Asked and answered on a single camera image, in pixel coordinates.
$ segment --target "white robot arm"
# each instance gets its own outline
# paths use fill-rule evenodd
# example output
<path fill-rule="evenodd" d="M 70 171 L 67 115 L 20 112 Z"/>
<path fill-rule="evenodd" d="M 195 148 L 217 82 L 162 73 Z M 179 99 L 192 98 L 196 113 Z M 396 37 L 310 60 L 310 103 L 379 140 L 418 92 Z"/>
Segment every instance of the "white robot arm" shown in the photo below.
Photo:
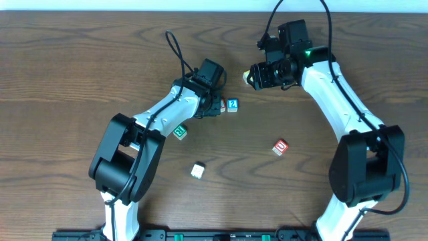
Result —
<path fill-rule="evenodd" d="M 368 108 L 360 101 L 348 85 L 341 74 L 339 65 L 332 63 L 334 72 L 338 75 L 338 81 L 351 97 L 352 101 L 365 113 L 366 118 L 376 127 L 383 125 L 383 122 L 375 117 Z M 372 131 L 364 122 L 360 120 L 350 103 L 345 99 L 336 83 L 331 81 L 332 75 L 328 67 L 328 61 L 313 63 L 312 67 L 304 68 L 302 76 L 302 87 L 318 103 L 328 122 L 333 128 L 338 142 L 343 135 L 348 135 L 351 131 L 367 133 Z M 324 214 L 318 218 L 316 227 L 322 240 L 340 241 L 350 227 L 351 230 L 346 236 L 346 240 L 352 238 L 352 232 L 361 221 L 360 217 L 356 223 L 353 221 L 363 208 L 372 208 L 377 204 L 375 200 L 360 202 L 349 208 L 346 203 L 341 202 L 334 194 L 327 206 Z"/>
<path fill-rule="evenodd" d="M 165 138 L 188 118 L 220 114 L 216 85 L 223 72 L 219 64 L 206 59 L 200 69 L 175 80 L 167 96 L 152 108 L 133 118 L 117 114 L 110 121 L 89 171 L 106 202 L 102 232 L 107 239 L 129 241 L 136 237 L 138 201 L 152 183 Z M 136 149 L 137 158 L 119 151 L 119 145 Z M 133 184 L 127 186 L 128 180 Z M 119 200 L 109 204 L 115 198 Z"/>
<path fill-rule="evenodd" d="M 400 183 L 401 169 L 397 162 L 391 161 L 392 150 L 378 138 L 373 127 L 393 143 L 400 159 L 403 159 L 403 132 L 398 126 L 386 127 L 368 110 L 346 82 L 334 56 L 332 67 L 329 66 L 331 53 L 327 47 L 312 47 L 304 20 L 283 24 L 278 33 L 279 38 L 265 33 L 257 43 L 259 49 L 265 50 L 266 61 L 245 72 L 244 82 L 255 90 L 301 86 L 321 108 L 339 146 L 329 172 L 334 194 L 316 222 L 317 238 L 349 240 L 365 210 L 385 199 Z M 375 152 L 375 158 L 367 159 L 367 151 Z"/>

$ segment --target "wooden table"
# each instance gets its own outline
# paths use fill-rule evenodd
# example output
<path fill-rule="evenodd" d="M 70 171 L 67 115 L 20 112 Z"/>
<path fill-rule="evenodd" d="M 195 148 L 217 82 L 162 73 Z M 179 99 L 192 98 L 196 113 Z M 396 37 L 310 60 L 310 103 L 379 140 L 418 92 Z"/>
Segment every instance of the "wooden table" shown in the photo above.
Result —
<path fill-rule="evenodd" d="M 169 136 L 142 223 L 171 229 L 309 226 L 332 191 L 336 137 L 302 88 L 256 92 L 242 72 L 264 61 L 255 46 L 269 13 L 2 12 L 0 14 L 0 240 L 49 240 L 57 229 L 104 223 L 88 167 L 109 120 L 163 98 L 180 65 L 164 37 L 173 30 L 194 67 L 220 63 L 222 95 L 237 113 L 185 122 Z M 315 46 L 327 44 L 324 13 L 278 13 L 271 25 L 305 19 Z M 407 208 L 367 215 L 359 228 L 388 228 L 393 240 L 428 235 L 428 15 L 334 13 L 333 52 L 368 108 L 406 135 Z M 271 150 L 284 138 L 282 157 Z M 193 163 L 207 168 L 190 176 Z M 395 208 L 403 189 L 377 207 Z"/>

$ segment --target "black cable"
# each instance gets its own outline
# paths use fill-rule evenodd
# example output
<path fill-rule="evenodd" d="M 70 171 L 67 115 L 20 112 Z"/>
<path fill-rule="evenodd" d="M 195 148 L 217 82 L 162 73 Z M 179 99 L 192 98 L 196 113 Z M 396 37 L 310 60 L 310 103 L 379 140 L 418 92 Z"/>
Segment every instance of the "black cable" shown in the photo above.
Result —
<path fill-rule="evenodd" d="M 269 37 L 269 35 L 268 35 L 268 31 L 269 31 L 270 23 L 272 22 L 272 19 L 274 18 L 274 15 L 275 15 L 276 9 L 278 9 L 278 7 L 281 5 L 282 1 L 283 1 L 283 0 L 280 0 L 280 1 L 276 4 L 276 6 L 275 6 L 274 10 L 273 10 L 273 11 L 272 11 L 272 13 L 270 14 L 269 21 L 267 22 L 267 25 L 266 25 L 265 33 L 263 33 L 263 36 L 261 37 L 261 40 L 260 40 L 261 42 L 263 42 L 263 39 L 264 39 L 264 38 Z"/>
<path fill-rule="evenodd" d="M 357 115 L 360 117 L 360 119 L 366 123 L 366 125 L 378 136 L 381 141 L 387 146 L 389 151 L 393 154 L 393 157 L 397 161 L 397 163 L 400 166 L 401 173 L 403 174 L 403 180 L 404 180 L 404 196 L 403 200 L 401 201 L 400 205 L 392 210 L 392 211 L 382 211 L 382 210 L 375 210 L 372 208 L 363 208 L 362 210 L 364 212 L 372 212 L 375 214 L 382 214 L 382 215 L 393 215 L 399 213 L 401 210 L 404 209 L 404 207 L 407 204 L 407 201 L 409 200 L 410 195 L 410 185 L 409 185 L 409 177 L 407 175 L 406 167 L 403 165 L 403 160 L 399 157 L 397 154 L 397 151 L 395 148 L 391 145 L 389 140 L 365 117 L 364 113 L 360 111 L 360 109 L 355 105 L 355 103 L 352 101 L 352 99 L 349 97 L 348 93 L 346 93 L 345 89 L 343 89 L 342 85 L 338 81 L 338 77 L 333 71 L 333 65 L 332 65 L 332 20 L 330 16 L 330 11 L 328 10 L 327 4 L 324 2 L 324 0 L 320 0 L 322 5 L 324 6 L 326 13 L 327 13 L 327 19 L 328 19 L 328 67 L 330 68 L 330 73 L 333 77 L 333 81 L 337 84 L 337 87 L 345 97 L 345 99 L 350 103 L 352 108 L 355 110 Z"/>
<path fill-rule="evenodd" d="M 354 226 L 356 225 L 356 223 L 360 220 L 361 217 L 363 217 L 365 215 L 365 212 L 362 210 L 359 210 L 358 215 L 356 216 L 356 218 L 352 221 L 351 225 L 349 226 L 349 228 L 347 229 L 347 231 L 345 231 L 345 233 L 343 234 L 342 240 L 341 241 L 345 241 L 346 237 L 348 236 L 348 234 L 352 231 L 352 229 L 354 228 Z"/>
<path fill-rule="evenodd" d="M 170 31 L 170 30 L 168 30 L 170 33 L 171 33 L 171 35 L 172 35 L 172 37 L 174 38 L 174 43 L 176 44 L 176 46 L 178 47 L 178 43 L 177 43 L 177 41 L 176 41 L 176 39 L 175 39 L 175 37 L 174 37 L 174 35 L 173 35 L 173 33 Z M 188 67 L 188 69 L 190 70 L 190 72 L 193 72 L 193 70 L 192 70 L 192 67 L 190 67 L 190 65 L 183 59 L 183 56 L 181 55 L 181 52 L 180 53 L 177 53 L 177 51 L 175 51 L 175 49 L 174 49 L 174 47 L 173 47 L 173 45 L 172 45 L 172 43 L 171 43 L 171 41 L 169 41 L 169 38 L 168 38 L 168 36 L 166 36 L 167 37 L 167 41 L 168 41 L 168 45 L 169 45 L 169 47 L 171 47 L 171 49 L 173 50 L 173 52 L 174 52 L 174 54 L 177 56 L 177 57 L 179 57 L 179 59 L 180 59 L 180 61 L 183 61 L 183 63 Z"/>
<path fill-rule="evenodd" d="M 171 44 L 171 41 L 169 40 L 169 35 L 171 35 L 171 37 L 173 37 L 174 40 L 174 44 L 177 47 L 177 50 L 174 49 L 173 45 Z M 183 59 L 183 55 L 181 53 L 181 49 L 180 49 L 180 45 L 177 41 L 177 39 L 175 38 L 174 34 L 172 33 L 171 30 L 167 30 L 165 32 L 165 37 L 168 41 L 168 45 L 171 47 L 171 49 L 174 51 L 174 53 L 179 57 L 180 59 L 180 63 L 181 63 L 181 78 L 184 81 L 185 79 L 185 65 L 191 70 L 192 72 L 192 68 L 190 67 L 190 65 L 188 65 L 188 63 L 186 63 L 186 61 L 184 61 Z M 115 241 L 115 227 L 114 227 L 114 204 L 123 196 L 123 194 L 125 193 L 125 191 L 128 189 L 128 187 L 131 185 L 131 183 L 134 183 L 135 180 L 135 173 L 136 170 L 138 169 L 138 165 L 140 164 L 141 161 L 141 156 L 142 156 L 142 150 L 144 149 L 144 144 L 146 143 L 147 140 L 147 133 L 149 130 L 150 125 L 152 124 L 153 120 L 157 117 L 157 115 L 159 113 L 161 113 L 166 107 L 170 106 L 173 102 L 175 102 L 176 100 L 179 99 L 181 92 L 183 91 L 183 83 L 180 86 L 180 90 L 179 92 L 175 95 L 175 97 L 170 100 L 168 103 L 166 103 L 164 106 L 160 107 L 154 114 L 152 114 L 149 118 L 149 120 L 147 121 L 146 127 L 142 133 L 142 138 L 141 138 L 141 142 L 140 144 L 140 149 L 138 150 L 138 154 L 136 156 L 135 159 L 135 164 L 134 167 L 132 168 L 131 174 L 128 178 L 128 180 L 126 181 L 124 187 L 122 188 L 122 190 L 119 192 L 119 194 L 113 198 L 112 200 L 108 200 L 105 201 L 104 204 L 110 206 L 110 209 L 112 211 L 112 232 L 113 232 L 113 241 Z"/>

